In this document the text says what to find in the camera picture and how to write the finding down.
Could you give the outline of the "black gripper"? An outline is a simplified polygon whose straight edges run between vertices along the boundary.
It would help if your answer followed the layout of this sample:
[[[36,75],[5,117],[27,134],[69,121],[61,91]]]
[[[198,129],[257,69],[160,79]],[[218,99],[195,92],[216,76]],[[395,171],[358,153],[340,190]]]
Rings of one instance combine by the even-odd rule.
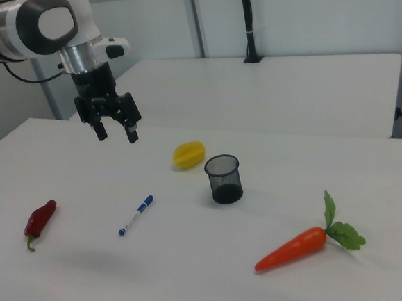
[[[101,122],[103,117],[110,117],[120,123],[129,143],[138,141],[137,123],[142,119],[140,111],[131,93],[117,94],[109,64],[104,63],[89,72],[73,74],[72,80],[78,92],[74,102],[80,120],[93,128],[99,141],[108,137]]]

